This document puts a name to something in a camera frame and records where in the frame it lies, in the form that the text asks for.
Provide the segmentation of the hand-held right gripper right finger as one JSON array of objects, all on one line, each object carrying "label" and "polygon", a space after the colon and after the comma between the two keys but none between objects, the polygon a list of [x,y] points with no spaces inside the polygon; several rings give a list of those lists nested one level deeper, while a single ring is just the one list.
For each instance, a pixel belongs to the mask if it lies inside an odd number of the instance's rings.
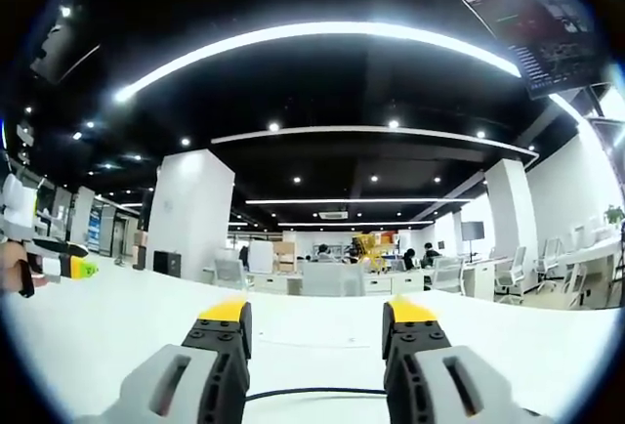
[{"label": "hand-held right gripper right finger", "polygon": [[438,318],[403,297],[384,304],[384,390],[392,424],[541,423],[518,405],[509,381],[467,346],[453,346]]}]

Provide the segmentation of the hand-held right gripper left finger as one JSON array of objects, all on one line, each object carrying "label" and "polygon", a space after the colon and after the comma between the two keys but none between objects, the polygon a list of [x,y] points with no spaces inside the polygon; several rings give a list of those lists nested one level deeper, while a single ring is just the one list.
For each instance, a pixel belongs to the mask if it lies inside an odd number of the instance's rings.
[{"label": "hand-held right gripper left finger", "polygon": [[76,423],[238,424],[250,387],[251,304],[227,299],[202,312],[180,345],[166,345],[122,381],[117,400]]}]

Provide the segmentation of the person's left hand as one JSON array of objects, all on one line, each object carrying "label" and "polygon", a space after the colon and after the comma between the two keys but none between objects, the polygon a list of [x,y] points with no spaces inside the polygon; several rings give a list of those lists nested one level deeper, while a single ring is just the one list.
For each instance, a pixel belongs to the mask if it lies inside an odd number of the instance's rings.
[{"label": "person's left hand", "polygon": [[1,243],[1,289],[29,298],[34,295],[34,281],[25,248],[18,242]]}]

